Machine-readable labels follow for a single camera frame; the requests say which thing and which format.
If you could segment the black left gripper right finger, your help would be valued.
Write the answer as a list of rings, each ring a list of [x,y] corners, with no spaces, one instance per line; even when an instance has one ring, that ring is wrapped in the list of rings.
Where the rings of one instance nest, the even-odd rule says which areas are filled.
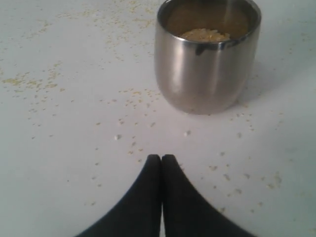
[[[251,237],[194,188],[174,155],[161,159],[163,221],[167,237]]]

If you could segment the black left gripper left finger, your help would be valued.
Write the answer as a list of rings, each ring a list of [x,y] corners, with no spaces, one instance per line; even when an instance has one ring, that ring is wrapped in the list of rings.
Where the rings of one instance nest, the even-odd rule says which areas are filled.
[[[148,155],[140,174],[120,201],[79,237],[158,237],[162,211],[161,159]]]

